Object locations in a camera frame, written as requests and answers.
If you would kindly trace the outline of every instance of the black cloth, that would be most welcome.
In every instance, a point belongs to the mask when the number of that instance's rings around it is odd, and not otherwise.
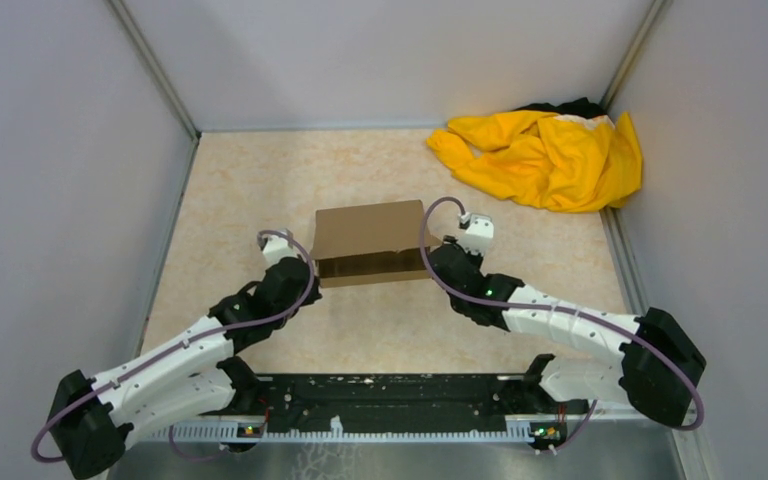
[[[530,103],[524,107],[519,107],[514,111],[533,110],[536,112],[554,112],[559,115],[576,115],[584,118],[596,118],[607,115],[608,112],[599,104],[593,103],[587,97],[581,97],[572,102],[562,103],[558,106],[551,103]]]

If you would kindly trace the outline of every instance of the gray wall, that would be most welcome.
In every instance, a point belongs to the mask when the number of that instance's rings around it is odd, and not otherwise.
[[[0,479],[71,478],[31,439],[133,353],[188,149],[103,2],[0,2]]]
[[[438,125],[598,98],[650,0],[130,0],[202,130]]]
[[[646,157],[622,216],[650,303],[708,358],[723,478],[768,478],[768,2],[675,2],[615,110]]]

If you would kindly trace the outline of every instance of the box flap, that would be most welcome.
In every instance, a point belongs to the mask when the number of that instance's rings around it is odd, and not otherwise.
[[[322,260],[418,248],[424,213],[420,200],[317,210],[311,255]],[[426,230],[426,246],[440,243]]]

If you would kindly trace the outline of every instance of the yellow cloth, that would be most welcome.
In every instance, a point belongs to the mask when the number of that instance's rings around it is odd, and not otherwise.
[[[621,207],[639,190],[643,155],[631,118],[530,110],[459,117],[428,146],[452,176],[494,197],[554,212]],[[478,158],[466,142],[484,152]]]

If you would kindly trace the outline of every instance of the wooden table surface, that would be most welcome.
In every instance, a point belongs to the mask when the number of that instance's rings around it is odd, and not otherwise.
[[[430,130],[205,134],[184,196],[143,351],[186,329],[222,297],[259,280],[262,229],[289,228],[312,246],[321,208],[443,195],[490,215],[484,271],[561,298],[623,312],[598,214],[500,202],[449,175],[425,146]],[[457,233],[456,209],[431,219]],[[480,327],[454,313],[431,280],[324,289],[268,340],[241,353],[259,373],[522,372],[540,353],[581,356],[552,341]]]

